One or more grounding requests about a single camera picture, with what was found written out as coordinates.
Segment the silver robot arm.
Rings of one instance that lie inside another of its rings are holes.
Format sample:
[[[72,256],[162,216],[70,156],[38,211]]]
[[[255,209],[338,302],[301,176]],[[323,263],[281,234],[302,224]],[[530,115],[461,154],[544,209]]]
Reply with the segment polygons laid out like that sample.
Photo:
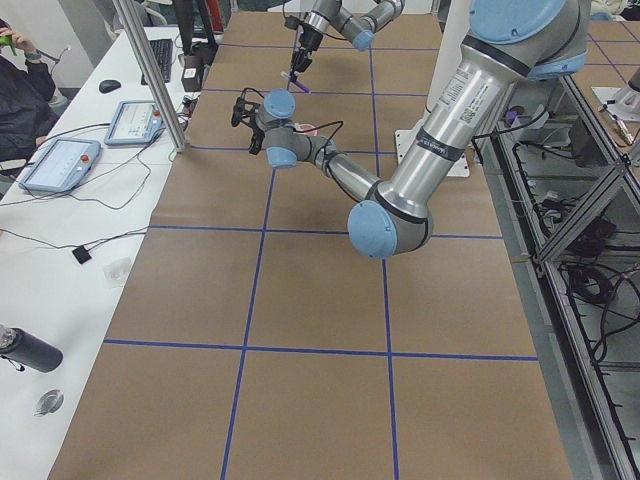
[[[331,139],[298,131],[289,91],[272,90],[258,103],[236,100],[231,122],[252,130],[252,153],[264,153],[275,169],[311,163],[353,198],[347,229],[366,257],[386,259],[429,240],[428,200],[509,85],[569,75],[584,65],[586,1],[474,1],[465,19],[460,63],[388,180],[353,162]]]
[[[301,29],[298,44],[291,57],[288,80],[299,85],[298,77],[312,63],[312,54],[321,46],[333,28],[342,40],[356,50],[367,50],[375,34],[401,15],[404,1],[376,1],[376,6],[357,17],[343,6],[342,1],[315,1],[311,10],[302,16],[286,16],[284,25],[291,30]]]

